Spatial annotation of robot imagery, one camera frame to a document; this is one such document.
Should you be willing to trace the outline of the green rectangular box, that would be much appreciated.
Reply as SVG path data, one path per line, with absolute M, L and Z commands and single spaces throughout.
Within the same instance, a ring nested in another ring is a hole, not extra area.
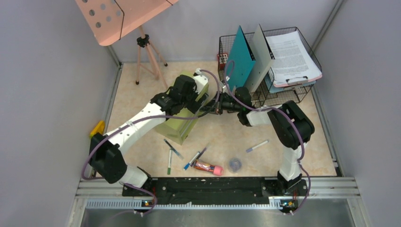
M 191 73 L 190 71 L 184 70 L 180 73 L 180 76 L 184 75 L 193 79 L 193 74 L 194 73 Z M 184 120 L 169 119 L 158 125 L 155 128 L 155 131 L 173 142 L 182 145 L 197 122 L 196 119 L 189 120 L 188 118 L 195 117 L 199 114 L 199 111 L 197 113 L 191 113 L 187 109 L 181 109 L 176 116 L 184 117 Z

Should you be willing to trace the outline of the teal folder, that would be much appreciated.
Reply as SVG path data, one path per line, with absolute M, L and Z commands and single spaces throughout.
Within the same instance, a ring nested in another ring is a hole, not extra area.
M 230 90 L 233 91 L 234 88 L 244 87 L 255 64 L 255 57 L 241 26 L 238 27 L 235 35 L 228 61 L 234 62 L 234 68 L 230 64 L 227 69 L 227 74 L 230 75 L 227 80 Z

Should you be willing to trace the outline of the light blue clipboard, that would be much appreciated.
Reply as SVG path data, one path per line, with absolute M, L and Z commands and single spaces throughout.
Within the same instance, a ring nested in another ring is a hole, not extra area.
M 270 93 L 278 93 L 278 92 L 288 91 L 288 90 L 292 90 L 292 89 L 299 88 L 299 87 L 306 87 L 306 86 L 314 85 L 316 83 L 316 81 L 312 81 L 312 82 L 307 82 L 307 83 L 303 83 L 303 84 L 291 85 L 288 87 L 275 87 L 268 74 L 265 76 L 264 81 L 265 81 Z

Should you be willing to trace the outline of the white blue marker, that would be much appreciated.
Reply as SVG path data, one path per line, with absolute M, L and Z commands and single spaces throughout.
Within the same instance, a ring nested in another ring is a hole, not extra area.
M 261 147 L 261 146 L 263 146 L 263 145 L 265 145 L 265 144 L 267 144 L 267 143 L 269 143 L 268 140 L 263 141 L 263 142 L 261 142 L 260 144 L 257 144 L 257 145 L 255 145 L 255 146 L 253 146 L 253 147 L 247 149 L 247 150 L 246 150 L 246 153 L 252 152 L 253 150 L 255 150 L 255 149 L 257 149 L 257 148 L 259 148 L 259 147 Z

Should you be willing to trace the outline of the grey white folder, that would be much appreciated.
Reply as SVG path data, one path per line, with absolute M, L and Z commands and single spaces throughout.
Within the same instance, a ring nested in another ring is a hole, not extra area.
M 250 41 L 250 48 L 255 58 L 255 64 L 244 86 L 250 93 L 254 93 L 268 74 L 275 60 L 260 24 L 257 26 Z

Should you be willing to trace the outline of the printed paper clipboard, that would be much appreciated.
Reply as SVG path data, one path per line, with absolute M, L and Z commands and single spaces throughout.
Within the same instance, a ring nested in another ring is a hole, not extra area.
M 304 46 L 298 31 L 266 37 L 274 55 L 270 75 L 274 87 L 314 82 L 323 74 Z

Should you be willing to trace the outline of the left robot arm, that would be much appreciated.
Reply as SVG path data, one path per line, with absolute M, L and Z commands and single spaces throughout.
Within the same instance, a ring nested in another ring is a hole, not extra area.
M 167 91 L 156 94 L 134 117 L 113 131 L 96 133 L 90 142 L 87 163 L 109 184 L 133 185 L 139 195 L 150 193 L 149 174 L 126 164 L 124 154 L 146 133 L 169 119 L 181 120 L 178 113 L 188 107 L 196 113 L 208 97 L 209 79 L 200 74 L 180 75 Z

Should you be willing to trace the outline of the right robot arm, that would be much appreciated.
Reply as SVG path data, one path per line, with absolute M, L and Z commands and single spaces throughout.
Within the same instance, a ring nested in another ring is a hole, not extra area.
M 277 188 L 281 194 L 290 195 L 301 181 L 299 165 L 305 154 L 307 142 L 315 132 L 315 127 L 294 101 L 290 100 L 277 108 L 255 108 L 247 88 L 239 87 L 234 96 L 219 92 L 200 109 L 202 114 L 222 114 L 234 112 L 242 125 L 272 125 L 283 148 L 283 161 L 278 171 Z

